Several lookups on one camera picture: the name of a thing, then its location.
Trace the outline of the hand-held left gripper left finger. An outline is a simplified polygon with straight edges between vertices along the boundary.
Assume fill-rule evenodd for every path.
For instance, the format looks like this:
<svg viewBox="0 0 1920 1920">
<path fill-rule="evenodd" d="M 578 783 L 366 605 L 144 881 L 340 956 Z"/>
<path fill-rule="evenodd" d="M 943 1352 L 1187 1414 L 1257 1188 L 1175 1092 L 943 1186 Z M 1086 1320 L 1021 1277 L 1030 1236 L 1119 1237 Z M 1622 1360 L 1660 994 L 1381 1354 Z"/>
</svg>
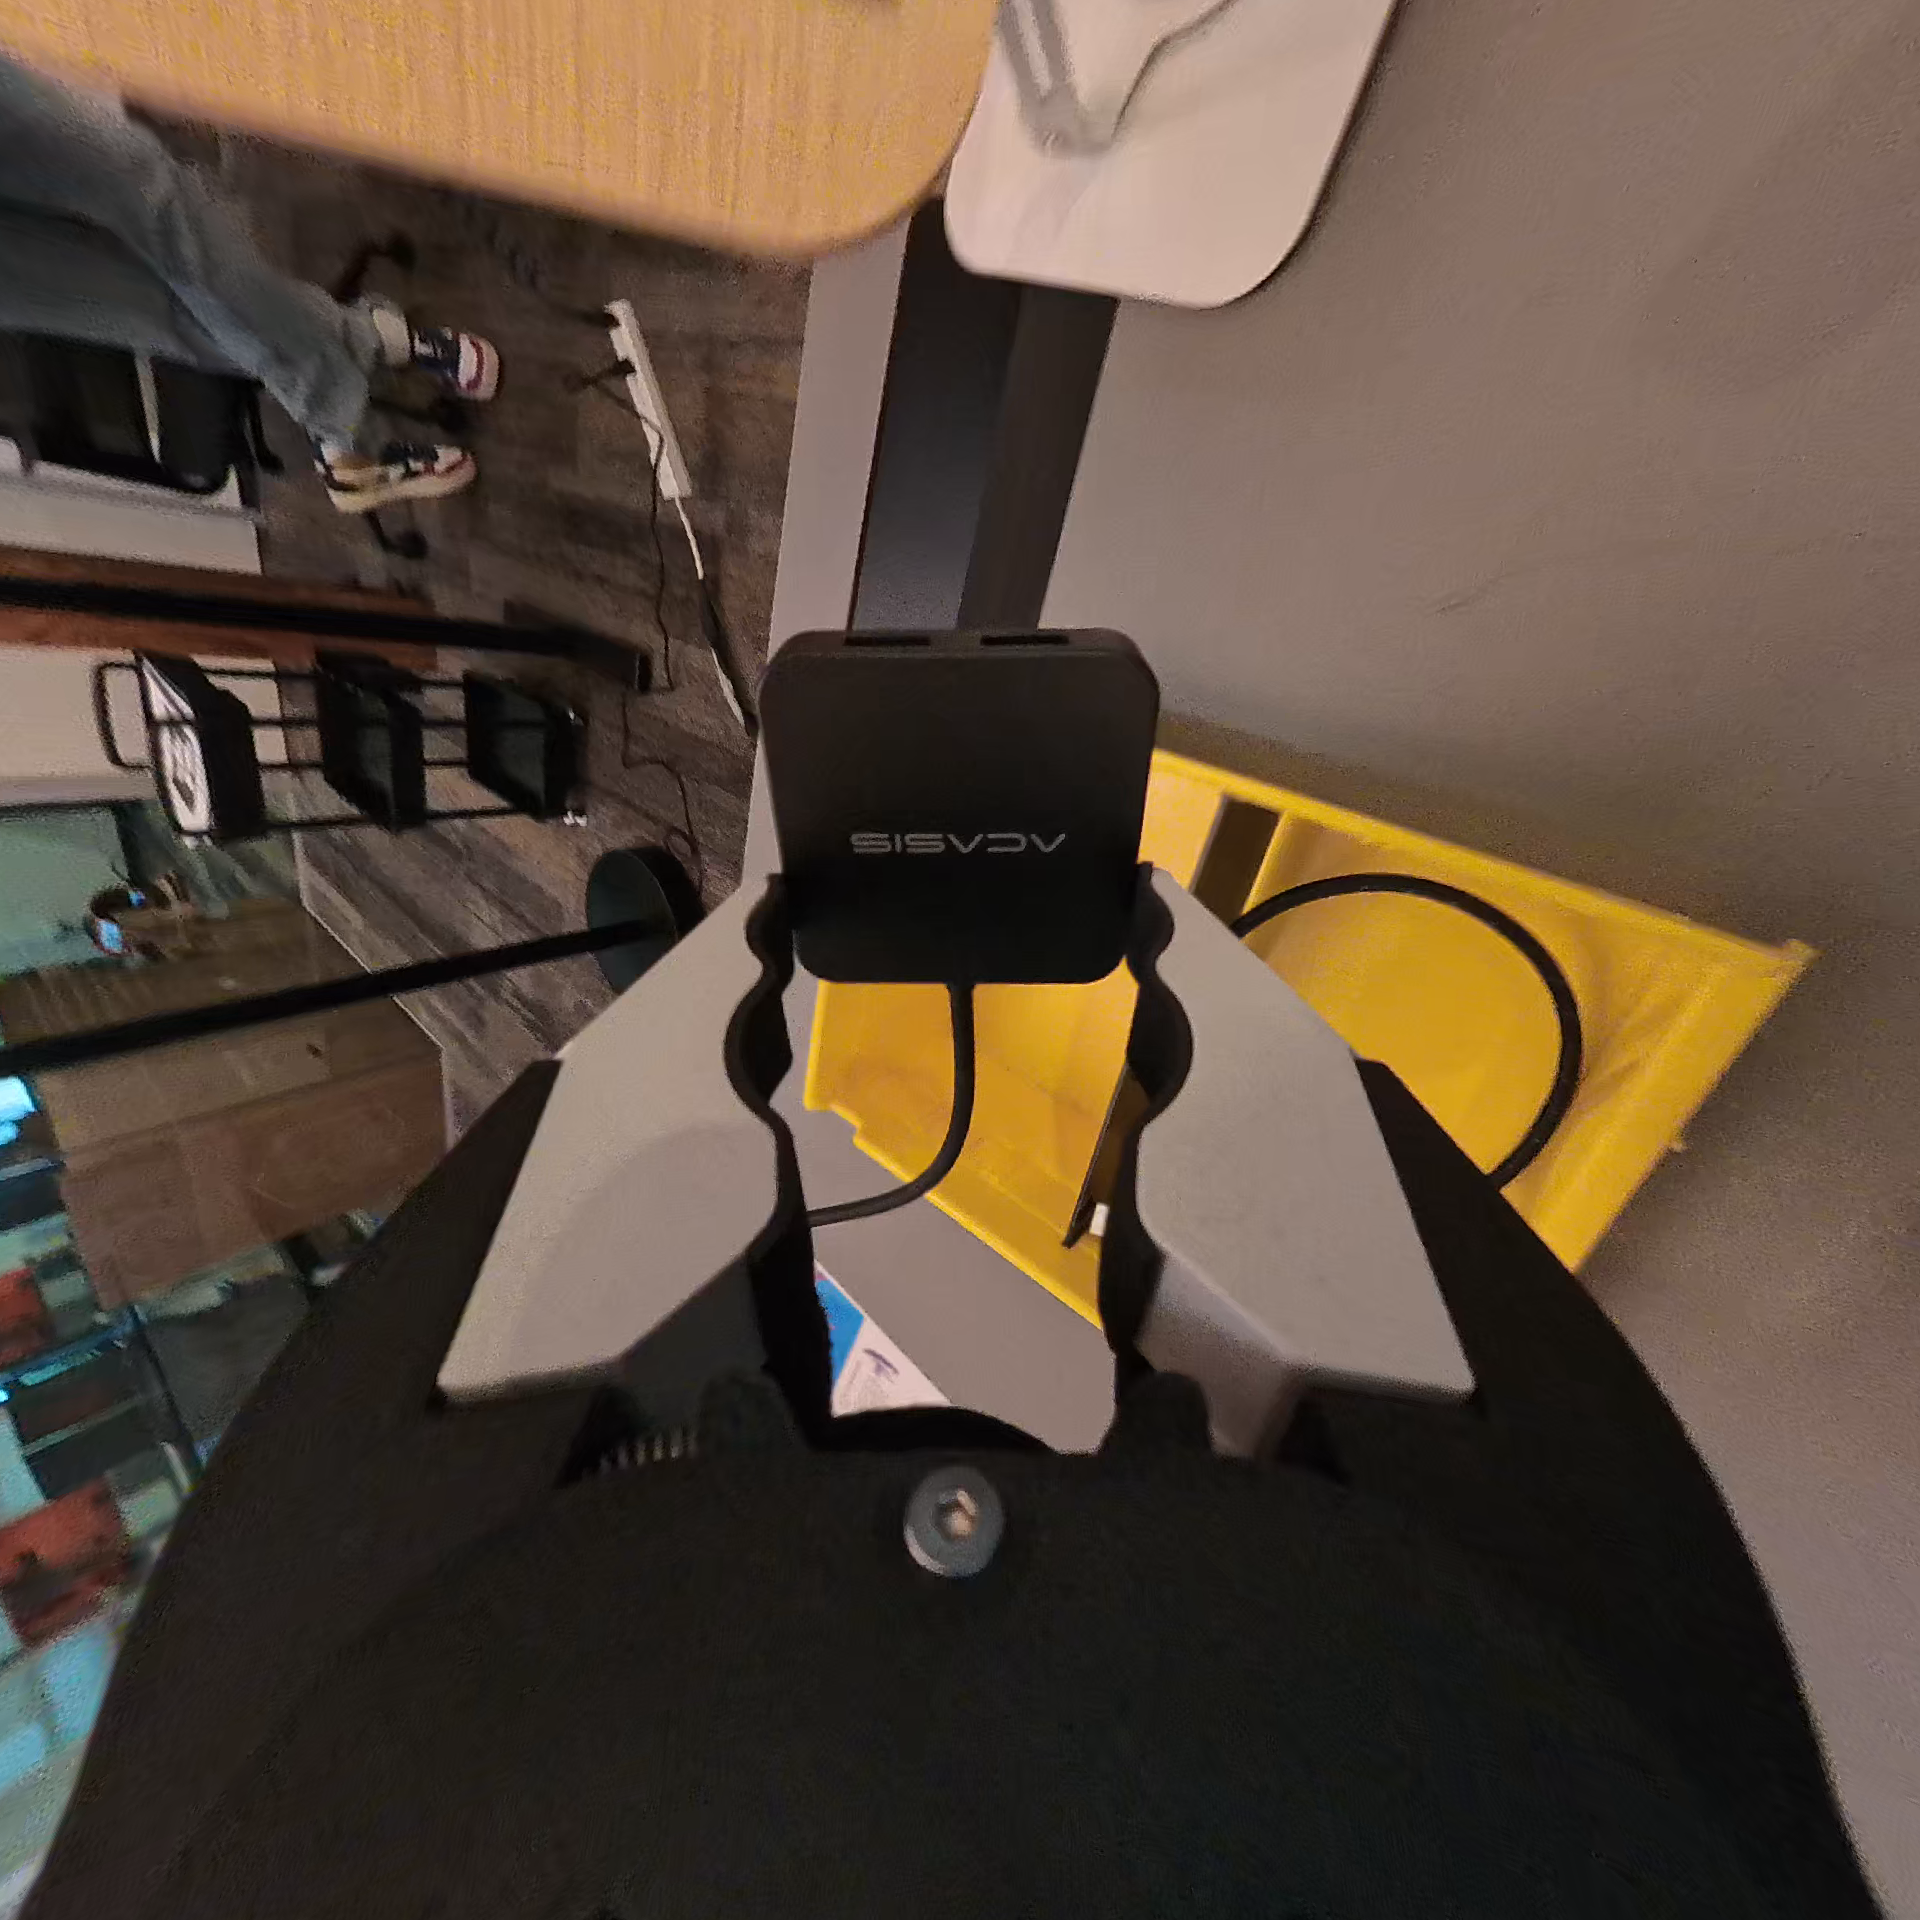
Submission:
<svg viewBox="0 0 1920 1920">
<path fill-rule="evenodd" d="M 822 1311 L 805 1179 L 775 1095 L 795 1069 L 781 877 L 745 881 L 563 1051 L 441 1360 L 450 1405 L 615 1382 L 648 1361 L 659 1421 L 765 1371 L 822 1421 Z"/>
</svg>

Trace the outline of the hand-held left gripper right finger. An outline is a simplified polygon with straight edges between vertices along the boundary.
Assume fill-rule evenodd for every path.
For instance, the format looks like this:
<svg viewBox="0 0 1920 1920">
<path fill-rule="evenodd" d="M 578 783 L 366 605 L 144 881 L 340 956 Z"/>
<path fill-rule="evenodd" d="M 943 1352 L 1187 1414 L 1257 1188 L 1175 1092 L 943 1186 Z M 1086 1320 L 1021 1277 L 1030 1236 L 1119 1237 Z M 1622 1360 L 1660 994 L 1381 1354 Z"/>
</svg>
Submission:
<svg viewBox="0 0 1920 1920">
<path fill-rule="evenodd" d="M 1190 1382 L 1215 1452 L 1275 1452 L 1317 1388 L 1470 1405 L 1356 1051 L 1155 867 L 1126 975 L 1137 1112 L 1098 1266 L 1117 1382 Z"/>
</svg>

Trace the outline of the yellow plastic bin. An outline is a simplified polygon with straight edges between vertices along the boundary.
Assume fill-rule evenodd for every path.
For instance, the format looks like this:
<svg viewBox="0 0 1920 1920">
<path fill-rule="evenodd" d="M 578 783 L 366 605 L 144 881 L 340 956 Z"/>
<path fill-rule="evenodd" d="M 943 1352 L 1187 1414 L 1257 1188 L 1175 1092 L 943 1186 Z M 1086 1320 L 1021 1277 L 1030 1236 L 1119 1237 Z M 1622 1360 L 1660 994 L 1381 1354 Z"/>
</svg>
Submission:
<svg viewBox="0 0 1920 1920">
<path fill-rule="evenodd" d="M 1582 1076 L 1507 1194 L 1570 1270 L 1685 1143 L 1707 1095 L 1817 959 L 1804 944 L 1755 944 L 1174 753 L 1154 758 L 1139 855 L 1229 922 L 1313 881 L 1405 877 L 1521 923 L 1570 985 Z M 1250 951 L 1361 1059 L 1390 1069 L 1487 1172 L 1544 1114 L 1558 1069 L 1550 995 L 1468 913 L 1365 892 L 1291 908 Z M 1134 1006 L 1126 969 L 1088 985 L 985 985 L 974 1130 L 934 1191 L 952 1222 L 1088 1322 L 1098 1236 L 1074 1218 Z M 820 985 L 805 1105 L 846 1120 L 888 1175 L 931 1164 L 952 1071 L 939 985 Z"/>
</svg>

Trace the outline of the black square usb hub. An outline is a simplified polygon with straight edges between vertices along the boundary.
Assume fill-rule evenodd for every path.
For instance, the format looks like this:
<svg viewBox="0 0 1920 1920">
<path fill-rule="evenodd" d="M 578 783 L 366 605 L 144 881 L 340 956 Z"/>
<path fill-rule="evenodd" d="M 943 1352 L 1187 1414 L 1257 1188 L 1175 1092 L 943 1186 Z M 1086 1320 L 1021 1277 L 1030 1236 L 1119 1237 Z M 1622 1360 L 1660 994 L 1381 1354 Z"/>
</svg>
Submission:
<svg viewBox="0 0 1920 1920">
<path fill-rule="evenodd" d="M 1088 985 L 1119 966 L 1161 733 L 1134 639 L 805 634 L 757 723 L 805 975 Z"/>
</svg>

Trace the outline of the white blue printed card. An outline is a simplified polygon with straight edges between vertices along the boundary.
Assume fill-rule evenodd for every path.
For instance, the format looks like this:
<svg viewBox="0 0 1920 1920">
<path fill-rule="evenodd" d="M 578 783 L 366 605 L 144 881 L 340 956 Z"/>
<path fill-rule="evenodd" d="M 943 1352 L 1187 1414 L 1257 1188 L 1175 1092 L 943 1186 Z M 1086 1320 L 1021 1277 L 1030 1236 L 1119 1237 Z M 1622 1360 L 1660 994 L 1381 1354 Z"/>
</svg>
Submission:
<svg viewBox="0 0 1920 1920">
<path fill-rule="evenodd" d="M 948 1405 L 948 1396 L 822 1265 L 815 1266 L 815 1287 L 829 1331 L 829 1411 L 841 1421 Z"/>
</svg>

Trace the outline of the black pole with round base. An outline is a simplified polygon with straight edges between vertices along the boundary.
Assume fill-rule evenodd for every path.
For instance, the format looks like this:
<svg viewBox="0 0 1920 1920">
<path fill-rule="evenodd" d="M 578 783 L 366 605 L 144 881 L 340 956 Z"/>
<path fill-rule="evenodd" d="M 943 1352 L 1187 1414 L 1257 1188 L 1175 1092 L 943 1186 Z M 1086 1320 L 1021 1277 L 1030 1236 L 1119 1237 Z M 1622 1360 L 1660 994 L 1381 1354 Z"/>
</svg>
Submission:
<svg viewBox="0 0 1920 1920">
<path fill-rule="evenodd" d="M 594 860 L 584 928 L 536 942 L 474 948 L 422 963 L 379 966 L 323 982 L 137 1015 L 56 1038 L 6 1042 L 4 1077 L 33 1082 L 169 1046 L 214 1042 L 277 1021 L 320 1019 L 366 1003 L 406 1000 L 470 981 L 591 956 L 610 994 L 637 985 L 707 917 L 685 861 L 663 846 L 632 846 Z"/>
</svg>

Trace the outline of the black metal rack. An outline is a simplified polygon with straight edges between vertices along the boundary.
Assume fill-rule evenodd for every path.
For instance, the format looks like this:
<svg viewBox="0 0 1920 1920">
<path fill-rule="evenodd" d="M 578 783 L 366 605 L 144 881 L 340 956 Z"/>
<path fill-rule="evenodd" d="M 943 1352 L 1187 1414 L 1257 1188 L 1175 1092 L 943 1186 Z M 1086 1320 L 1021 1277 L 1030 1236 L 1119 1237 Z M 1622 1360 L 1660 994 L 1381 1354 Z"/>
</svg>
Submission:
<svg viewBox="0 0 1920 1920">
<path fill-rule="evenodd" d="M 318 654 L 305 670 L 135 654 L 93 670 L 116 771 L 148 775 L 185 842 L 290 829 L 571 819 L 584 718 L 486 672 Z"/>
</svg>

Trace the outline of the white power strip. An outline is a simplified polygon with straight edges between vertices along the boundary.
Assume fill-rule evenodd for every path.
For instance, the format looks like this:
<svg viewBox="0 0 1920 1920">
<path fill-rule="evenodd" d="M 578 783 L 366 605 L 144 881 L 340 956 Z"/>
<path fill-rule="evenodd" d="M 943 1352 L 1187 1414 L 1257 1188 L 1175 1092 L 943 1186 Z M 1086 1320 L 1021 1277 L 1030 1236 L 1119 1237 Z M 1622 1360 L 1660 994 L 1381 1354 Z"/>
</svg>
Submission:
<svg viewBox="0 0 1920 1920">
<path fill-rule="evenodd" d="M 672 427 L 650 345 L 642 335 L 633 301 L 607 301 L 606 324 L 610 337 L 610 355 L 619 363 L 619 379 L 648 439 L 648 460 L 658 473 L 659 497 L 672 507 L 685 507 L 694 501 L 694 473 L 685 467 L 684 446 Z"/>
</svg>

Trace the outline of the light wooden table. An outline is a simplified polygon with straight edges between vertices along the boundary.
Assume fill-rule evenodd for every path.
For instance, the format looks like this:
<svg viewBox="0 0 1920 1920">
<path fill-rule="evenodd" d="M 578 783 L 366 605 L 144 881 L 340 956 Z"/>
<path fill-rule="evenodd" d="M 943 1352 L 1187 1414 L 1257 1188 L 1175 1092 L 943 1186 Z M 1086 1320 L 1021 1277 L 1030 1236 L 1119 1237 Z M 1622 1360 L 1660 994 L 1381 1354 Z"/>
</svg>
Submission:
<svg viewBox="0 0 1920 1920">
<path fill-rule="evenodd" d="M 4 54 L 285 148 L 709 253 L 911 216 L 997 4 L 4 4 Z"/>
</svg>

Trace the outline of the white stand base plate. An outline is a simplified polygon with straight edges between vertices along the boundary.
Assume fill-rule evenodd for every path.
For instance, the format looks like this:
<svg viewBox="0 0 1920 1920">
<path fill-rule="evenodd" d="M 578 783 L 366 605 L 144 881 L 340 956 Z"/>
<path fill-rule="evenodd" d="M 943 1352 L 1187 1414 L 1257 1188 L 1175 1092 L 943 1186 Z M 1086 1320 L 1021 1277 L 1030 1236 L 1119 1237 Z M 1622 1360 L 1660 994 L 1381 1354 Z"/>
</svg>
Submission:
<svg viewBox="0 0 1920 1920">
<path fill-rule="evenodd" d="M 943 183 L 974 274 L 1215 311 L 1308 236 L 1399 4 L 999 4 Z"/>
</svg>

